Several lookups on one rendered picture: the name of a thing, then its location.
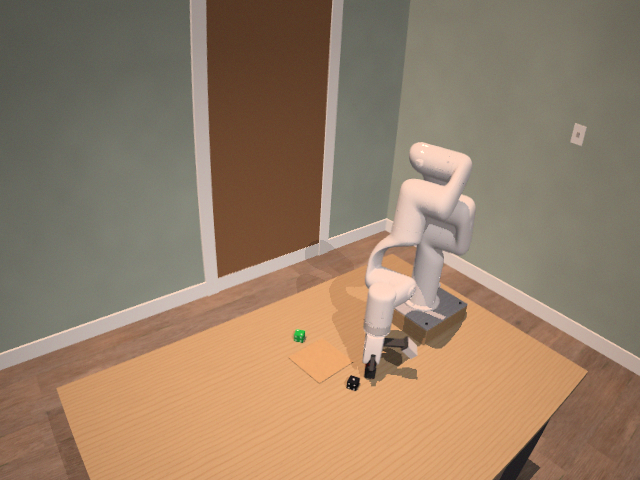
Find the green die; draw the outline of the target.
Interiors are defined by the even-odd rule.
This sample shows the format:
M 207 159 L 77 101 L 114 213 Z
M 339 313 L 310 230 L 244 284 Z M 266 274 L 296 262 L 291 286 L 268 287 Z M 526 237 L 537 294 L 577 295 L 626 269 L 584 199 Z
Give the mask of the green die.
M 305 330 L 296 329 L 294 333 L 294 341 L 303 343 L 305 339 Z

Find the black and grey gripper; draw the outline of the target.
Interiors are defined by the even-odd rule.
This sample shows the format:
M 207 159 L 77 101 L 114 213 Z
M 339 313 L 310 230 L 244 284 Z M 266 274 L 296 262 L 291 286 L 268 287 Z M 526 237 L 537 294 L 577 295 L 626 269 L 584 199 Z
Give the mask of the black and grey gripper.
M 364 329 L 364 326 L 363 326 L 363 329 Z M 365 331 L 365 329 L 364 329 L 364 331 Z M 363 349 L 363 358 L 364 359 L 362 358 L 362 362 L 367 364 L 367 366 L 365 367 L 364 378 L 374 379 L 375 378 L 375 374 L 376 374 L 376 364 L 379 364 L 380 358 L 381 358 L 381 354 L 382 354 L 384 338 L 390 332 L 388 334 L 386 334 L 386 335 L 383 335 L 383 336 L 371 335 L 366 331 L 365 331 L 365 333 L 366 333 L 366 336 L 365 336 L 366 344 L 364 343 L 364 349 Z M 375 355 L 376 355 L 376 357 L 375 357 Z M 371 359 L 369 359 L 370 357 L 371 357 Z M 375 362 L 375 359 L 376 359 L 376 362 Z M 370 363 L 370 366 L 368 366 L 369 363 Z

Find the black die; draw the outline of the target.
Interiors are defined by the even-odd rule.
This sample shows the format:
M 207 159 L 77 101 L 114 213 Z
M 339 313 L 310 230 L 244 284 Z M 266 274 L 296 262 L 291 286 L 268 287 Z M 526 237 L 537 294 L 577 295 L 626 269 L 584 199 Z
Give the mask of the black die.
M 359 382 L 360 382 L 360 378 L 359 377 L 350 375 L 350 377 L 349 377 L 349 379 L 347 381 L 347 389 L 351 389 L 351 390 L 356 391 L 358 386 L 359 386 Z

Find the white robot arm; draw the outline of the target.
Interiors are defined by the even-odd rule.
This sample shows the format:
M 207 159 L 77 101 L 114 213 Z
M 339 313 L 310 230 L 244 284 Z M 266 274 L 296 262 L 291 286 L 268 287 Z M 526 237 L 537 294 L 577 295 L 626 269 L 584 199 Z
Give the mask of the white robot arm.
M 435 310 L 443 251 L 464 255 L 472 239 L 476 206 L 461 195 L 472 171 L 470 157 L 419 142 L 410 148 L 409 160 L 425 181 L 409 179 L 401 185 L 391 233 L 373 249 L 365 274 L 364 329 L 375 336 L 390 332 L 394 308 L 405 302 L 417 311 Z M 415 245 L 413 279 L 381 266 L 385 250 Z

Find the tan flat mat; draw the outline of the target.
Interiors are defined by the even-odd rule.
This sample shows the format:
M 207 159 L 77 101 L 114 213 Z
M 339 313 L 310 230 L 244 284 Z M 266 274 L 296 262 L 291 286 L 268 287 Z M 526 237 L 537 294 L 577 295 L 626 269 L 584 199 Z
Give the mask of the tan flat mat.
M 354 362 L 323 338 L 289 359 L 319 384 Z

